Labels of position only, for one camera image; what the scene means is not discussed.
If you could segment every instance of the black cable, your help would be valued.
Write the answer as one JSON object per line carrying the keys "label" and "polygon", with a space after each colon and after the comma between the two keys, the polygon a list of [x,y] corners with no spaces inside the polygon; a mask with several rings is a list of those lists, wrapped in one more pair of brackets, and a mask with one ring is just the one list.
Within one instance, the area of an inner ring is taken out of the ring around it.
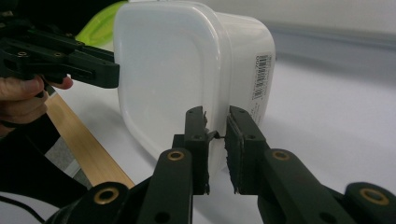
{"label": "black cable", "polygon": [[33,210],[33,208],[31,208],[30,206],[24,204],[24,203],[20,203],[18,201],[15,201],[13,199],[9,199],[6,197],[3,197],[0,195],[0,201],[4,202],[4,203],[9,203],[15,206],[18,206],[22,209],[24,209],[25,211],[27,211],[28,213],[30,213],[33,217],[35,217],[35,219],[37,219],[37,221],[39,221],[40,223],[44,223],[45,220],[44,218],[42,218],[35,210]]}

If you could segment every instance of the barcode label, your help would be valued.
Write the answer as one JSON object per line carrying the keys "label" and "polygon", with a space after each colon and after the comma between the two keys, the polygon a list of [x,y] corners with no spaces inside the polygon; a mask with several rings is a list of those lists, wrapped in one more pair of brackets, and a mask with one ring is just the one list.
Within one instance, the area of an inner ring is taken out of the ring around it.
{"label": "barcode label", "polygon": [[254,82],[252,100],[262,98],[267,94],[271,60],[271,55],[259,55],[256,57],[256,79]]}

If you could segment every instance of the finger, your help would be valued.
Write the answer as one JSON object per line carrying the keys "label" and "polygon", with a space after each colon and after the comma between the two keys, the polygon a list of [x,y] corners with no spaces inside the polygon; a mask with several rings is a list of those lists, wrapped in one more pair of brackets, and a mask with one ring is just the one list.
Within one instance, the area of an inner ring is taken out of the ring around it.
{"label": "finger", "polygon": [[29,99],[43,90],[44,82],[38,76],[31,80],[0,77],[0,101]]}
{"label": "finger", "polygon": [[47,83],[49,83],[53,87],[56,87],[56,88],[59,88],[62,90],[67,90],[73,86],[73,79],[70,77],[64,77],[64,80],[62,83],[55,83],[55,82],[50,82],[50,81],[47,81]]}
{"label": "finger", "polygon": [[39,106],[43,105],[48,99],[48,94],[44,92],[43,97],[33,97],[21,101],[3,101],[0,102],[0,116],[12,117],[29,114]]}
{"label": "finger", "polygon": [[5,127],[4,125],[0,124],[0,137],[4,137],[12,131],[14,131],[13,128],[8,128],[8,127]]}
{"label": "finger", "polygon": [[14,124],[28,124],[40,118],[46,112],[47,112],[47,106],[43,104],[28,114],[24,114],[20,116],[0,116],[0,120]]}

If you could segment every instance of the white table surface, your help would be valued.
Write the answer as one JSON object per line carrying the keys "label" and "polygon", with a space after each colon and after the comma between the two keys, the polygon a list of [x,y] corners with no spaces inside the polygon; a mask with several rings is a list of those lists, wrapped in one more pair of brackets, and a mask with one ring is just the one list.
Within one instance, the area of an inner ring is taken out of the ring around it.
{"label": "white table surface", "polygon": [[[396,48],[273,35],[276,68],[260,125],[270,147],[290,150],[337,191],[366,181],[396,194]],[[152,175],[156,161],[126,129],[117,90],[75,82],[58,92],[135,183]],[[234,195],[227,169],[210,181],[211,194],[194,197],[193,223],[262,223],[257,198]]]}

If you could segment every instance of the translucent plastic container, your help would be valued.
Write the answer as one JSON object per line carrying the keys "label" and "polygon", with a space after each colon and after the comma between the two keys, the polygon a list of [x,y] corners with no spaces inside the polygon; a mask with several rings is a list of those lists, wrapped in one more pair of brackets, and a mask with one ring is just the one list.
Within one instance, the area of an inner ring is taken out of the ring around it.
{"label": "translucent plastic container", "polygon": [[[120,109],[131,134],[155,158],[184,133],[187,110],[203,106],[210,131],[225,134],[229,105],[260,122],[275,62],[271,34],[259,21],[214,12],[193,2],[139,2],[120,8],[114,23],[120,64]],[[209,173],[223,166],[211,144]]]}

